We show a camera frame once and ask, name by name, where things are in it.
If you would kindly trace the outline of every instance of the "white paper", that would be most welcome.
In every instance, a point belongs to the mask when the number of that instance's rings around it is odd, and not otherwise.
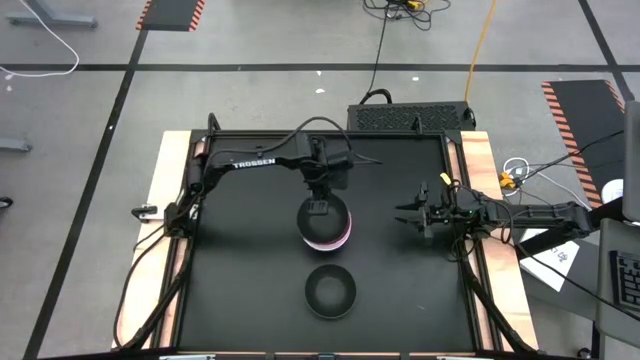
[[[546,229],[527,229],[521,241],[526,241],[527,239],[545,231]],[[580,246],[575,242],[567,241],[558,247],[534,255],[534,257],[556,269],[562,275],[567,276],[569,269],[571,269],[571,264],[573,264],[573,261],[576,259],[579,248]],[[520,267],[543,283],[549,285],[555,291],[560,292],[560,289],[562,289],[564,279],[534,259],[526,258],[521,260]]]

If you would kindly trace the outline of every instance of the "gray floor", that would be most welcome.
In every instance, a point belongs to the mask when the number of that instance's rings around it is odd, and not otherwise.
[[[82,63],[128,62],[144,1],[50,3],[100,21],[91,31],[58,31]],[[618,62],[640,64],[640,44],[632,35],[640,30],[637,1],[589,3]],[[434,15],[428,33],[410,23],[388,24],[381,62],[468,63],[489,5],[489,0],[456,1]],[[16,9],[16,0],[0,0],[0,13]],[[207,4],[195,33],[149,34],[141,62],[371,63],[381,25],[362,12],[357,0],[219,0]],[[0,44],[0,63],[72,59],[37,27],[0,21]],[[605,64],[573,0],[500,2],[479,62]],[[624,76],[640,94],[640,73]],[[0,78],[0,134],[25,136],[35,144],[30,154],[0,153],[0,191],[16,201],[0,214],[1,358],[24,353],[122,77],[122,72],[76,72],[46,79]],[[210,111],[226,129],[290,129],[313,115],[344,125],[347,106],[360,100],[370,79],[370,72],[137,72],[40,356],[108,350],[139,226],[129,210],[146,200],[163,131],[202,128]],[[479,129],[490,133],[497,166],[512,156],[546,162],[566,153],[540,83],[573,79],[613,81],[608,73],[476,74],[471,105]],[[398,102],[461,100],[465,81],[463,72],[381,72],[376,78]],[[547,174],[582,195],[570,168],[552,168]],[[570,199],[543,179],[526,186],[547,200]],[[571,355],[590,343],[587,320],[534,299],[530,306],[542,349]],[[637,349],[611,344],[611,359],[640,357]]]

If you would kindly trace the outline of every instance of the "wooden board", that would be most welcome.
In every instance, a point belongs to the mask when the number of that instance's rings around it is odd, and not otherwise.
[[[166,131],[162,137],[156,169],[153,173],[151,189],[147,198],[147,203],[158,206],[159,211],[162,211],[178,197],[182,186],[182,169],[187,159],[190,138],[191,131]],[[160,220],[152,220],[142,224],[138,239],[143,239],[161,225],[162,221]],[[157,236],[159,235],[152,237],[137,247],[133,254],[133,261],[140,256]],[[131,276],[118,324],[118,338],[122,344],[133,337],[158,302],[170,242],[168,237],[162,239],[140,261]]]
[[[471,187],[489,197],[501,200],[502,191],[498,184],[489,135],[480,131],[462,132],[462,148]],[[492,235],[500,236],[499,231],[494,231]],[[537,349],[538,341],[515,250],[492,238],[484,240],[482,246],[496,306],[520,337],[529,346]],[[502,344],[505,350],[511,350],[504,338]]]
[[[190,131],[167,131],[163,136],[148,200],[150,204],[158,205],[160,209],[163,209],[178,196],[182,181],[182,171],[180,170],[184,167],[187,159],[190,136]],[[463,132],[462,139],[471,186],[484,192],[487,196],[501,199],[502,193],[498,185],[487,133]],[[453,144],[449,144],[448,150],[453,168],[452,175],[459,177],[460,170]],[[159,224],[160,221],[143,224],[138,238],[146,236]],[[537,348],[537,340],[515,251],[511,247],[498,241],[491,241],[491,239],[486,240],[483,245],[491,288],[498,308],[523,340],[530,346]],[[180,248],[184,249],[183,242],[181,242]],[[136,251],[134,260],[144,249],[145,247],[141,247]],[[138,330],[157,303],[168,250],[169,241],[165,239],[140,262],[139,268],[132,277],[119,322],[122,342],[128,340]],[[178,251],[174,273],[180,266],[182,255],[183,251]],[[477,271],[475,259],[472,259],[471,265],[474,271]],[[491,349],[487,314],[477,298],[476,307],[478,308],[483,347]],[[160,338],[162,346],[170,345],[175,310],[174,300],[165,314]],[[503,344],[506,350],[510,349],[505,341]]]

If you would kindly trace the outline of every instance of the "table leg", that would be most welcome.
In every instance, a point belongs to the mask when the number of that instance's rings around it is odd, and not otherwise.
[[[47,26],[84,26],[96,28],[98,21],[93,16],[57,14],[55,11],[40,0],[26,0],[27,5],[35,11]],[[40,24],[33,14],[29,12],[9,13],[7,19],[13,25],[19,24]]]

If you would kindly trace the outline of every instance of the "black device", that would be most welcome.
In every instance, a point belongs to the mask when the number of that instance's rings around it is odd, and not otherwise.
[[[620,251],[609,255],[615,303],[640,311],[640,256]]]
[[[464,101],[350,105],[351,130],[475,130],[473,111]]]

